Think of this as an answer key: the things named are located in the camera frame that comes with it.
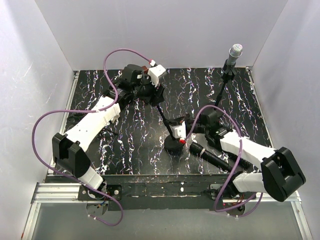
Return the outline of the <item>black glitter microphone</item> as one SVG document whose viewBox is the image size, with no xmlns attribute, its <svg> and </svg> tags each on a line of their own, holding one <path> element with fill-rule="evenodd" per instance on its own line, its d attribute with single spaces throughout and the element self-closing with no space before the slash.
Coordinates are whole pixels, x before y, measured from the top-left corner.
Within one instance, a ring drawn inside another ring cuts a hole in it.
<svg viewBox="0 0 320 240">
<path fill-rule="evenodd" d="M 230 153 L 230 152 L 225 152 L 225 153 L 227 154 L 227 156 L 230 160 L 236 162 L 237 157 L 238 157 L 237 155 Z M 246 171 L 253 170 L 253 165 L 249 161 L 247 161 L 243 158 L 240 158 L 238 166 Z"/>
</svg>

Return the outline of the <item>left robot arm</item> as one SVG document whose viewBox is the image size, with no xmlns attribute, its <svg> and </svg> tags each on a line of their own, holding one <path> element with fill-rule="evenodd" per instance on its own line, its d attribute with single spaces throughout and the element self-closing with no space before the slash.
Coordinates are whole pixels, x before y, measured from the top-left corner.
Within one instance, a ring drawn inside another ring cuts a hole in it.
<svg viewBox="0 0 320 240">
<path fill-rule="evenodd" d="M 114 123 L 121 110 L 133 100 L 140 99 L 146 104 L 157 106 L 164 101 L 164 87 L 160 79 L 166 75 L 166 69 L 155 64 L 150 68 L 128 64 L 122 74 L 114 81 L 80 122 L 65 134 L 56 133 L 52 138 L 53 159 L 56 165 L 68 171 L 82 183 L 89 186 L 89 194 L 95 200 L 106 196 L 103 178 L 91 166 L 86 154 L 88 147 L 101 130 Z"/>
</svg>

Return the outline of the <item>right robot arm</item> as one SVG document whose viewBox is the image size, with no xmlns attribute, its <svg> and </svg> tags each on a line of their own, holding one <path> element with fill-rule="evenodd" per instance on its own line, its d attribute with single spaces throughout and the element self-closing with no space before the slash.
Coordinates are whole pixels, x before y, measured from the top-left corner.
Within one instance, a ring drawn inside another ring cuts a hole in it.
<svg viewBox="0 0 320 240">
<path fill-rule="evenodd" d="M 278 202 L 284 202 L 306 183 L 293 153 L 286 147 L 275 149 L 253 142 L 220 123 L 222 113 L 205 109 L 198 119 L 186 114 L 168 120 L 172 134 L 178 143 L 185 143 L 189 133 L 203 134 L 208 144 L 236 157 L 241 154 L 242 171 L 233 173 L 224 193 L 237 199 L 243 193 L 267 193 Z"/>
</svg>

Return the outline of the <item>tall black tripod stand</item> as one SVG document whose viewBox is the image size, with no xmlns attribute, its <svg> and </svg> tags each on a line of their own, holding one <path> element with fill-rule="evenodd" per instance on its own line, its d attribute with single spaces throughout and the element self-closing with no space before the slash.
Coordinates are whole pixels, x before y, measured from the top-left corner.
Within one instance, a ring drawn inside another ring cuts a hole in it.
<svg viewBox="0 0 320 240">
<path fill-rule="evenodd" d="M 70 113 L 67 117 L 67 122 L 78 123 L 83 117 L 83 113 Z"/>
</svg>

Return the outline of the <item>small black tripod stand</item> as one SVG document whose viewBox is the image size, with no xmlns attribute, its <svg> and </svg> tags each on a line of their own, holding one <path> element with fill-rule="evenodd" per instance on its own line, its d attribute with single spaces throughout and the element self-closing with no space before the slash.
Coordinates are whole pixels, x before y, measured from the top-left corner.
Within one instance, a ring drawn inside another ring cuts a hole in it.
<svg viewBox="0 0 320 240">
<path fill-rule="evenodd" d="M 98 134 L 97 134 L 97 137 L 98 138 L 103 138 L 105 137 L 106 135 L 110 135 L 110 136 L 113 136 L 113 137 L 117 137 L 118 136 L 118 133 L 112 131 L 112 130 L 109 130 L 107 129 L 106 127 L 104 127 Z"/>
</svg>

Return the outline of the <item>round base microphone stand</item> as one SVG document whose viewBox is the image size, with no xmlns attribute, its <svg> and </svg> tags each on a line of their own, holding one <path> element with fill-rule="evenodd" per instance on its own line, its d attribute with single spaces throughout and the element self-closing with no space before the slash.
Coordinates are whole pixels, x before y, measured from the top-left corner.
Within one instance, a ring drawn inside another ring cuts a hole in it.
<svg viewBox="0 0 320 240">
<path fill-rule="evenodd" d="M 179 139 L 174 137 L 169 121 L 163 114 L 161 107 L 157 105 L 156 108 L 162 117 L 165 127 L 169 132 L 169 135 L 164 140 L 164 149 L 170 154 L 181 152 L 185 144 L 181 143 Z"/>
</svg>

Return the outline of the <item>matte black microphone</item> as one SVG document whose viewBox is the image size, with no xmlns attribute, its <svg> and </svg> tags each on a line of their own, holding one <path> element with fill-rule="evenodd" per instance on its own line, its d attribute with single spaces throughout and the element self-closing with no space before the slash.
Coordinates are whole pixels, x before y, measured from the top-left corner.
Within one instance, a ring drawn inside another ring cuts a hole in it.
<svg viewBox="0 0 320 240">
<path fill-rule="evenodd" d="M 191 154 L 202 158 L 203 160 L 222 169 L 223 171 L 227 171 L 230 173 L 233 169 L 233 167 L 230 166 L 227 162 L 223 161 L 213 153 L 209 152 L 196 142 L 192 142 L 192 144 L 189 146 L 189 151 Z"/>
</svg>

